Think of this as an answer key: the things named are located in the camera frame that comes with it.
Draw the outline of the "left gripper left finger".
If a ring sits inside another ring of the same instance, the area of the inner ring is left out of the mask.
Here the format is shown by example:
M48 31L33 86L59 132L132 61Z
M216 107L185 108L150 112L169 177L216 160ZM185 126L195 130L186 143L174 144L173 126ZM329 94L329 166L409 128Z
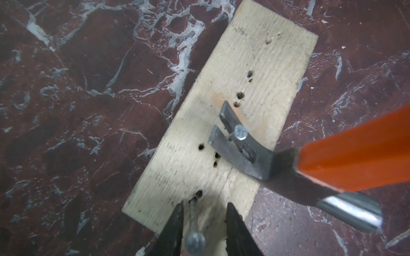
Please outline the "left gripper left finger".
M149 256L180 256L184 228L184 204L180 202L174 208L170 218Z

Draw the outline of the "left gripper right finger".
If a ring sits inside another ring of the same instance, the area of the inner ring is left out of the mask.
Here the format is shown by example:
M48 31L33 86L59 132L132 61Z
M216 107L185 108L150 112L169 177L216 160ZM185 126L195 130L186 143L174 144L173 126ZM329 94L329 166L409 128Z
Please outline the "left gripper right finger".
M263 256L233 203L226 210L226 251L228 256Z

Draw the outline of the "claw hammer orange black handle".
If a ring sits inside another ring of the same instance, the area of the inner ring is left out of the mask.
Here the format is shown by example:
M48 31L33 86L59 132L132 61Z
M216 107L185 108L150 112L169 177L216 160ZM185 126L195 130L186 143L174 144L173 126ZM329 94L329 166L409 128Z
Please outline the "claw hammer orange black handle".
M364 194L375 187L410 179L410 107L300 148L274 152L250 134L226 136L242 124L225 102L209 144L242 173L267 189L301 205L316 207L354 227L374 232L383 224L380 205Z

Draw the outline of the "wooden block with nails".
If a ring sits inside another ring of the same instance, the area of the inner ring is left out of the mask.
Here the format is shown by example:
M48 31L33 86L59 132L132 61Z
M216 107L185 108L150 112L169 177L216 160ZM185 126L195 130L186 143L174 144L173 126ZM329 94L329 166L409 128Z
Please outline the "wooden block with nails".
M160 233L176 204L202 191L206 256L226 255L226 206L246 217L259 184L217 159L208 144L224 102L250 134L274 149L318 36L254 1L243 1L197 77L122 211Z

